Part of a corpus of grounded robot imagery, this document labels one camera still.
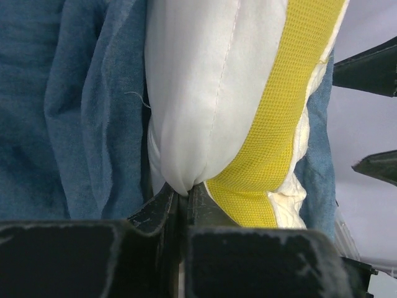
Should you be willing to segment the white pillow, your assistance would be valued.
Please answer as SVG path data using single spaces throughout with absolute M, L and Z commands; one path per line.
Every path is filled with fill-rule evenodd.
M 243 227 L 304 229 L 295 176 L 308 98 L 347 1 L 149 1 L 145 68 L 154 193 L 203 185 Z

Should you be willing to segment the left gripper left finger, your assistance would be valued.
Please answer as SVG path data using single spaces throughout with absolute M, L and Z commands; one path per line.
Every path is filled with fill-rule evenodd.
M 177 297 L 178 195 L 122 220 L 1 222 L 2 297 Z

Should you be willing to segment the blue pillowcase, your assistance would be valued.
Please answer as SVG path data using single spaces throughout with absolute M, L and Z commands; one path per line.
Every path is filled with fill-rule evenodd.
M 151 197 L 145 1 L 1 2 L 1 218 L 122 219 Z

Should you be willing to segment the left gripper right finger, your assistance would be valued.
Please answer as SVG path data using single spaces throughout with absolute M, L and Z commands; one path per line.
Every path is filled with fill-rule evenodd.
M 210 198 L 190 192 L 187 297 L 352 297 L 334 245 L 315 230 L 242 228 Z

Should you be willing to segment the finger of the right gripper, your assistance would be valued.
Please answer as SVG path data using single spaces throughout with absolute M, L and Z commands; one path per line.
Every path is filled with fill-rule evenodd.
M 352 166 L 356 173 L 384 181 L 396 186 L 397 182 L 397 151 L 386 151 L 368 155 Z
M 396 38 L 334 64 L 332 85 L 396 96 Z

